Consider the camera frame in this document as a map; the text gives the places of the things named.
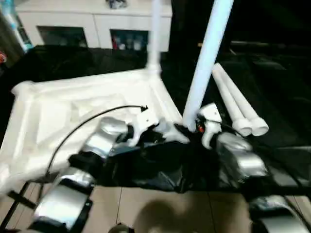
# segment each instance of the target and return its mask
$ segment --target white plastic tube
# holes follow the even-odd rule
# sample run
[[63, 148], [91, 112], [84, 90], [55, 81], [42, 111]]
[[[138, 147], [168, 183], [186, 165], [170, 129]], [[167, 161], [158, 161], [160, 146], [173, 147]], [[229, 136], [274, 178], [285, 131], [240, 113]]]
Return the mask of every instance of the white plastic tube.
[[183, 124], [190, 131], [195, 130], [195, 118], [206, 92], [233, 2], [234, 0], [214, 1], [183, 114]]
[[160, 67], [160, 21], [161, 0], [152, 0], [151, 31], [148, 41], [147, 69], [152, 73], [159, 73]]
[[221, 73], [217, 69], [212, 71], [215, 83], [217, 84], [218, 90], [225, 106], [229, 112], [232, 120], [232, 127], [238, 131], [242, 136], [248, 136], [252, 133], [250, 122], [243, 116], [232, 95], [230, 94], [227, 86], [222, 80]]
[[250, 105], [250, 103], [247, 101], [247, 99], [244, 97], [238, 87], [234, 84], [234, 82], [231, 80], [231, 78], [222, 68], [222, 66], [217, 63], [215, 64], [214, 69], [221, 74], [223, 82], [230, 91], [239, 109], [241, 110], [243, 115], [250, 121], [252, 125], [252, 134], [254, 136], [260, 136], [268, 132], [269, 126], [267, 125], [267, 123], [264, 121], [264, 119], [258, 116], [253, 107]]

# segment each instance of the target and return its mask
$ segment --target tiled floor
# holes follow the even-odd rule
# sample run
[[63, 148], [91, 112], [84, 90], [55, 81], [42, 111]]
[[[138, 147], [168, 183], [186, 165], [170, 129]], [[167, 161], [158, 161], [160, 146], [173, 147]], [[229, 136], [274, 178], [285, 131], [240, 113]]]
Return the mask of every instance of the tiled floor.
[[[35, 201], [39, 185], [31, 184], [25, 194]], [[241, 195], [217, 192], [166, 193], [139, 188], [96, 187], [84, 233], [107, 233], [116, 223], [133, 227], [137, 233], [248, 233], [250, 220]], [[291, 200], [307, 220], [311, 205], [305, 198]], [[0, 222], [12, 200], [2, 199]], [[26, 229], [32, 210], [19, 205], [8, 228]]]

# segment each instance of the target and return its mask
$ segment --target white plastic part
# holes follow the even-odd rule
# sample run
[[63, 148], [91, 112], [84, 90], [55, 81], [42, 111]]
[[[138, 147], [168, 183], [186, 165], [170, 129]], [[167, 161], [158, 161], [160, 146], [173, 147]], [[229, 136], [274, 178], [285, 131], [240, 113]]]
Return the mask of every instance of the white plastic part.
[[157, 117], [156, 113], [152, 109], [147, 109], [142, 113], [138, 113], [134, 120], [130, 122], [134, 129], [133, 139], [129, 140], [129, 146], [136, 146], [140, 136], [145, 132], [150, 126], [157, 125], [160, 119]]
[[214, 1], [183, 113], [183, 124], [190, 131], [195, 130], [195, 118], [206, 92], [233, 2], [234, 0]]
[[161, 133], [165, 141], [177, 141], [183, 144], [189, 143], [190, 140], [184, 136], [172, 122], [167, 122], [165, 119], [161, 119], [157, 127], [154, 128], [155, 132]]
[[[50, 82], [22, 82], [12, 92], [16, 99], [0, 149], [0, 194], [17, 182], [41, 177], [60, 141], [79, 123], [116, 106], [147, 105], [157, 117], [182, 122], [158, 75], [145, 69]], [[106, 114], [130, 122], [139, 108]], [[95, 129], [100, 117], [78, 130], [57, 153], [52, 171], [67, 166]]]
[[258, 116], [256, 111], [253, 109], [238, 87], [234, 84], [223, 67], [217, 63], [215, 64], [214, 69], [221, 74], [222, 80], [230, 91], [242, 114], [250, 121], [252, 125], [252, 134], [254, 136], [261, 136], [267, 133], [269, 130], [267, 123], [264, 121], [264, 119]]
[[218, 112], [215, 103], [208, 104], [200, 109], [199, 114], [204, 116], [205, 122], [205, 132], [202, 136], [202, 145], [206, 149], [211, 149], [210, 141], [215, 133], [221, 132], [222, 128], [220, 123], [222, 118]]
[[147, 69], [151, 73], [159, 73], [160, 66], [160, 21], [161, 21], [161, 0], [152, 0], [151, 31], [148, 41], [148, 62]]
[[227, 86], [222, 80], [221, 73], [218, 69], [213, 69], [212, 71], [215, 83], [217, 84], [218, 90], [225, 106], [229, 112], [230, 118], [232, 120], [232, 127], [238, 131], [242, 136], [248, 136], [252, 133], [251, 123], [243, 116], [236, 102], [234, 101], [232, 95], [230, 94]]

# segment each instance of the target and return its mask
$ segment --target black wire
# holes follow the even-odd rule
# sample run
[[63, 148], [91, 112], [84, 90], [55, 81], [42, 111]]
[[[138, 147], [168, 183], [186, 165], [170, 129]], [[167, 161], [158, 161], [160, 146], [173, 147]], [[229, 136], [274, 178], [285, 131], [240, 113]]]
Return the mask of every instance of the black wire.
[[241, 136], [242, 138], [245, 138], [242, 134], [240, 134], [236, 129], [234, 129], [233, 127], [231, 127], [230, 125], [227, 125], [225, 123], [222, 123], [220, 121], [216, 121], [216, 120], [209, 120], [209, 119], [206, 119], [207, 121], [209, 122], [214, 122], [214, 123], [219, 123], [221, 126], [224, 126], [225, 128], [228, 128], [230, 129], [231, 131], [237, 133], [239, 136]]
[[[118, 110], [118, 109], [121, 109], [121, 108], [140, 108], [141, 110], [144, 110], [146, 109], [147, 107], [144, 107], [144, 106], [139, 106], [139, 105], [123, 105], [123, 106], [119, 106], [119, 107], [115, 107], [115, 108], [111, 108], [111, 109], [108, 109], [108, 110], [105, 110], [105, 111], [102, 111], [98, 114], [95, 114], [94, 116], [86, 119], [85, 121], [83, 121], [81, 124], [79, 124], [76, 128], [74, 128], [69, 134], [67, 134], [67, 136], [61, 141], [61, 143], [57, 146], [57, 148], [54, 150], [53, 154], [52, 154], [52, 157], [51, 157], [51, 160], [49, 162], [49, 165], [47, 167], [47, 171], [45, 173], [45, 176], [44, 176], [44, 180], [47, 180], [49, 174], [50, 174], [50, 169], [52, 167], [52, 164], [53, 164], [53, 161], [55, 159], [55, 156], [56, 154], [58, 153], [58, 151], [60, 150], [60, 148], [64, 145], [64, 143], [68, 140], [68, 138], [73, 135], [79, 128], [81, 128], [83, 125], [85, 125], [86, 123], [88, 123], [89, 121], [103, 115], [103, 114], [106, 114], [106, 113], [109, 113], [109, 112], [112, 112], [112, 111], [115, 111], [115, 110]], [[41, 197], [42, 197], [42, 193], [43, 193], [43, 186], [44, 186], [44, 182], [43, 181], [41, 183], [41, 186], [40, 186], [40, 189], [39, 189], [39, 193], [38, 193], [38, 197], [37, 197], [37, 202], [39, 203], [39, 201], [41, 200]]]

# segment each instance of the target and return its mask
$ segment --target white styrofoam insert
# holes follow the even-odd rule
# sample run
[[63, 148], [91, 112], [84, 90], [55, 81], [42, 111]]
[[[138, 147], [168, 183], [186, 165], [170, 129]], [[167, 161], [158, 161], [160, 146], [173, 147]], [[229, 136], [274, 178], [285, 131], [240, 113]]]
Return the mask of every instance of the white styrofoam insert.
[[[121, 105], [147, 105], [158, 117], [181, 122], [181, 115], [161, 78], [147, 70], [131, 70], [69, 80], [22, 82], [16, 95], [0, 149], [0, 193], [19, 181], [41, 177], [53, 151], [79, 123]], [[116, 110], [106, 116], [131, 121], [138, 108]], [[67, 165], [96, 127], [100, 117], [77, 131], [58, 152], [52, 170]]]

